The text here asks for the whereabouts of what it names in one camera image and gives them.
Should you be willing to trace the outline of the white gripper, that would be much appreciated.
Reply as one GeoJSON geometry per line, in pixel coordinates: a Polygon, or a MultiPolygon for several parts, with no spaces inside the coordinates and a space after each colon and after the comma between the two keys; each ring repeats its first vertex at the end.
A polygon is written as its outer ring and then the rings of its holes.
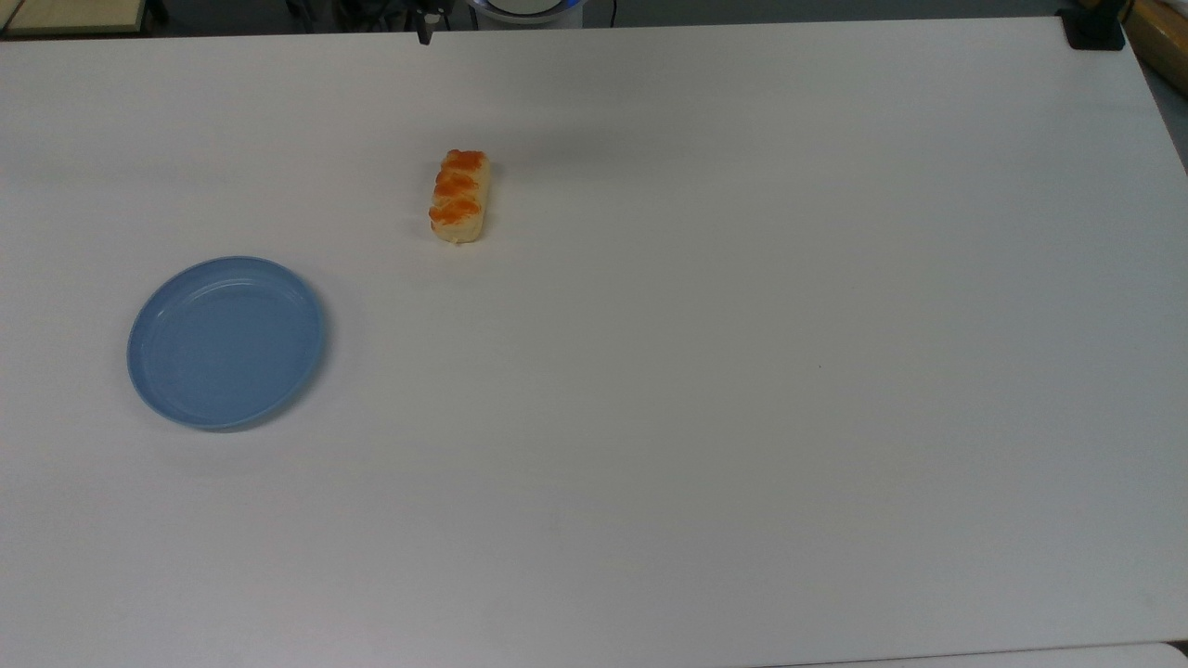
{"type": "Polygon", "coordinates": [[[419,42],[429,45],[432,42],[434,14],[450,14],[454,0],[407,0],[407,8],[419,13],[419,42]]]}

